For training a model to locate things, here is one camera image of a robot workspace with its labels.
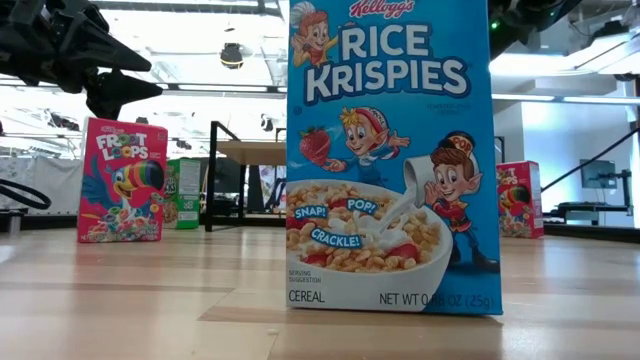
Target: wooden floor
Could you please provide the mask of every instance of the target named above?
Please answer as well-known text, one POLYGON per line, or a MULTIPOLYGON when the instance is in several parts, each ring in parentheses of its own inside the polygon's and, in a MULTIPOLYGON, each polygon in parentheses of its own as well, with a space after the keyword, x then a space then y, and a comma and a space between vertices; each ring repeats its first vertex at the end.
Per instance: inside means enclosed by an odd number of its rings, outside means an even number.
POLYGON ((0 359, 640 358, 640 247, 503 241, 505 315, 288 310, 284 230, 0 235, 0 359))

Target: cereal box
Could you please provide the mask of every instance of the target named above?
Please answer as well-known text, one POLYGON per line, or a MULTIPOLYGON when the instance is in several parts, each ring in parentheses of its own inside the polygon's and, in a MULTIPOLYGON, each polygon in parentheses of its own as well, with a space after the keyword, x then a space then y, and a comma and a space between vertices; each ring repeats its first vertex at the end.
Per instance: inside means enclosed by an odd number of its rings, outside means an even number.
POLYGON ((287 299, 500 314, 487 3, 291 1, 287 299))
POLYGON ((497 169, 500 234, 529 239, 544 235, 538 164, 515 162, 497 169))
POLYGON ((195 229, 200 226, 200 161, 169 160, 164 196, 165 228, 195 229))
POLYGON ((166 164, 166 129, 89 119, 78 242, 160 240, 166 164))

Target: froot loops cereal box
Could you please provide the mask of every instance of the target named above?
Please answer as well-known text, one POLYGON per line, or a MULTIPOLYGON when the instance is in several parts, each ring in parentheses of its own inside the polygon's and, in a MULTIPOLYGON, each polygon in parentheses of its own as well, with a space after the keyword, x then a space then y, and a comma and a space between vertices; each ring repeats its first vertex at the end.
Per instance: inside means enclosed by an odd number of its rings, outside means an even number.
POLYGON ((78 242, 162 238, 167 130, 89 119, 78 242))
POLYGON ((544 235, 540 169, 533 161, 497 166, 500 234, 528 239, 544 235))

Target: blue box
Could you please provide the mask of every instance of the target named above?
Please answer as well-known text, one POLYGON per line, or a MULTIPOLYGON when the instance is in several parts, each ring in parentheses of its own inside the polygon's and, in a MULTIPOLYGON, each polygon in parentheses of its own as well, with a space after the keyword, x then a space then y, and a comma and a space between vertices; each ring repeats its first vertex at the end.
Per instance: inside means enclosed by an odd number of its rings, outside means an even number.
POLYGON ((484 1, 291 1, 287 299, 501 314, 484 1))

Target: white bowl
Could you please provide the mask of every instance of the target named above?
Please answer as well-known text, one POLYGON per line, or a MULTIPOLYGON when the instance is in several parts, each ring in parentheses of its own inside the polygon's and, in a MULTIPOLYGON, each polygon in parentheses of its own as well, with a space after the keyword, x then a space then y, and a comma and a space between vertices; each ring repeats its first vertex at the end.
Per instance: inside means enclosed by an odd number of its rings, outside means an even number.
MULTIPOLYGON (((343 184, 350 185, 361 194, 367 196, 381 196, 388 194, 393 199, 398 199, 402 194, 368 184, 362 184, 342 180, 304 180, 287 183, 287 194, 300 186, 339 187, 343 184)), ((427 213, 427 222, 440 224, 440 243, 431 254, 431 261, 419 264, 411 270, 391 273, 348 273, 319 268, 301 262, 295 253, 287 252, 287 280, 292 276, 291 271, 300 271, 296 274, 305 274, 307 278, 317 278, 320 282, 292 282, 287 281, 288 304, 294 307, 311 308, 335 308, 356 310, 385 310, 385 311, 421 311, 426 306, 425 300, 430 300, 438 289, 442 277, 449 264, 453 236, 449 227, 430 208, 422 208, 427 213), (320 292, 324 302, 296 301, 300 296, 295 292, 314 291, 320 292), (407 303, 406 301, 393 301, 395 298, 414 297, 420 301, 407 303)))

